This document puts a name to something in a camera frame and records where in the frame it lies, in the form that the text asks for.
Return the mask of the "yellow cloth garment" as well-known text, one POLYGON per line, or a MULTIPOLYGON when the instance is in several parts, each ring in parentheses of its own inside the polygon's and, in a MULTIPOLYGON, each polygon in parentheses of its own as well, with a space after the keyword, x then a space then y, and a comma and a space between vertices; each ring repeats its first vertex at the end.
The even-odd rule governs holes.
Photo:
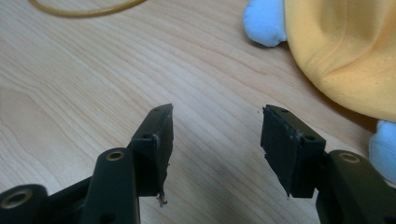
POLYGON ((396 0, 285 0, 291 53, 326 96, 396 122, 396 0))

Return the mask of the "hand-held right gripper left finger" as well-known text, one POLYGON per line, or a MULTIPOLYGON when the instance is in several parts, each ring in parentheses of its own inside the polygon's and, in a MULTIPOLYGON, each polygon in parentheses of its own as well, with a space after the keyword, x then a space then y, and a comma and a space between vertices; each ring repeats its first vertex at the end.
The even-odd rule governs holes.
POLYGON ((164 182, 173 151, 173 105, 152 108, 131 139, 136 192, 139 197, 156 197, 167 204, 164 182))

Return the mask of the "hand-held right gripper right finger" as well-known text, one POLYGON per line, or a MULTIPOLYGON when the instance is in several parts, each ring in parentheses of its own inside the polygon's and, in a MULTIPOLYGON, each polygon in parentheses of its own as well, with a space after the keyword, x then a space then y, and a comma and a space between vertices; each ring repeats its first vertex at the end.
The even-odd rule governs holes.
POLYGON ((326 140, 289 110, 263 108, 261 147, 288 196, 311 198, 326 140))

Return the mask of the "blue plush toy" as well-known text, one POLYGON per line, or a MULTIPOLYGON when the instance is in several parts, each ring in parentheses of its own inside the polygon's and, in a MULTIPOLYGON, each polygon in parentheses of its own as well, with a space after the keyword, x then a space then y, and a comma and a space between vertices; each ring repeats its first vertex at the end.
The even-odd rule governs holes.
MULTIPOLYGON (((247 37, 265 47, 288 42, 285 0, 249 0, 243 24, 247 37)), ((389 182, 396 184, 396 122, 377 119, 369 144, 369 160, 389 182)))

